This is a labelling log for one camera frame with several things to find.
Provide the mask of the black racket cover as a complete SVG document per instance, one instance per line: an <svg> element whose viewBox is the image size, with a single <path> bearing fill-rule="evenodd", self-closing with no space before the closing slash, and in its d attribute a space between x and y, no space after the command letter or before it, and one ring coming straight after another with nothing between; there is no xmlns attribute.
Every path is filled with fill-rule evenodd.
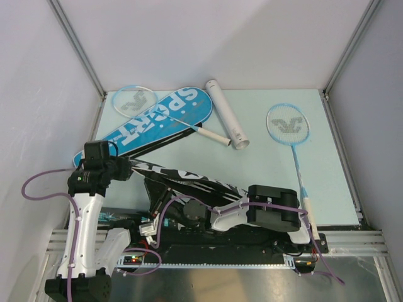
<svg viewBox="0 0 403 302"><path fill-rule="evenodd" d="M144 186L150 202L151 217L162 212L173 194L178 194L177 203L184 206L195 200L214 214L219 207L227 206L247 196L245 189L193 172L166 168L143 160L129 160L124 176L136 173L144 178Z"/></svg>

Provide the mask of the black shuttlecock tube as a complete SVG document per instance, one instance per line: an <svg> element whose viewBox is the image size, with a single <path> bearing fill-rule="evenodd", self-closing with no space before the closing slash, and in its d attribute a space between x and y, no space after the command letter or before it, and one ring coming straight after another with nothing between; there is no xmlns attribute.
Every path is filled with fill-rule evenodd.
<svg viewBox="0 0 403 302"><path fill-rule="evenodd" d="M102 211L98 217L98 228L138 228L139 225L149 223L154 217L146 211L134 211L132 213L119 213L117 211Z"/></svg>

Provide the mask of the light blue racket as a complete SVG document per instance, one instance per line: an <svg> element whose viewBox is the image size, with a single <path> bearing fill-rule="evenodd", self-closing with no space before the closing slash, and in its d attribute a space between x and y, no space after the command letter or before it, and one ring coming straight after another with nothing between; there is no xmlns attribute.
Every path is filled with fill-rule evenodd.
<svg viewBox="0 0 403 302"><path fill-rule="evenodd" d="M266 117L266 127L270 137L292 149L293 160L300 188L300 199L306 214L300 214L301 227L296 232L290 232L292 242L307 244L312 239L320 239L313 214L312 204L305 188L300 163L297 155L297 146L307 141L310 135L308 119L302 111L293 104L276 104L270 108Z"/></svg>
<svg viewBox="0 0 403 302"><path fill-rule="evenodd" d="M172 120L199 134L211 138L226 146L231 139L206 130L193 121L193 115L200 112L199 107L206 105L212 110L212 100L201 89L195 87L182 88L168 95L167 104L158 98L155 91L142 86L125 86L112 97L112 105L121 115L133 120L155 119L156 121Z"/></svg>

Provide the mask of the white shuttlecock tube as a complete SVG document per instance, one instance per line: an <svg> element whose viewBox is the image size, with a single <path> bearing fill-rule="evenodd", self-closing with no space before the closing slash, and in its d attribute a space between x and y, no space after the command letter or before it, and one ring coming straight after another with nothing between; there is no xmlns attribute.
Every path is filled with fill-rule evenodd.
<svg viewBox="0 0 403 302"><path fill-rule="evenodd" d="M212 99L213 104L219 114L227 133L234 144L234 147L237 150L243 150L249 146L250 141L242 129L239 120L237 119L234 110L230 106L227 98L218 82L214 79L209 80L205 84L205 88L210 98Z"/></svg>

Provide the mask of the blue racket cover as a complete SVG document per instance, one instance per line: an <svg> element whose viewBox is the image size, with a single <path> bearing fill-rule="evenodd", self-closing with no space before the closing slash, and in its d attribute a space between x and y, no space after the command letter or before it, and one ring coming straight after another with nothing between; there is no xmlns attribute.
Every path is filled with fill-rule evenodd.
<svg viewBox="0 0 403 302"><path fill-rule="evenodd" d="M202 126L213 111L210 96L197 87L176 91L158 91L159 111L142 119L128 119L113 105L114 92L108 93L103 108L96 140L114 142L109 146L111 155L138 157L155 149L188 137L195 131L189 125Z"/></svg>

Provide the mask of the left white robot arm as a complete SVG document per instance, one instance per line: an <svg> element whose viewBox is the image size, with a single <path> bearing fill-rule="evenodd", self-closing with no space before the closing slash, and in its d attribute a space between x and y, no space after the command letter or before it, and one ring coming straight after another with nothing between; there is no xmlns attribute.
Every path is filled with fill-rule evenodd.
<svg viewBox="0 0 403 302"><path fill-rule="evenodd" d="M108 231L95 247L98 219L111 181L130 178L128 157L110 154L111 142L84 145L84 157L68 179L71 201L69 228L62 262L45 293L54 301L109 301L111 275L123 250L139 246L139 234L124 227Z"/></svg>

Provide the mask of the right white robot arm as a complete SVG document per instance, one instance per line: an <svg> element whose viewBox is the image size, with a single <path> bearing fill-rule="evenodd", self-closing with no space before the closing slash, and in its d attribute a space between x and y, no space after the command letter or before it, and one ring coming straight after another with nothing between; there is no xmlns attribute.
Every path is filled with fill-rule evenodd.
<svg viewBox="0 0 403 302"><path fill-rule="evenodd" d="M167 196L151 208L146 240L198 245L258 245L291 242L298 252L314 244L294 190L252 185L248 190L215 184L170 183Z"/></svg>

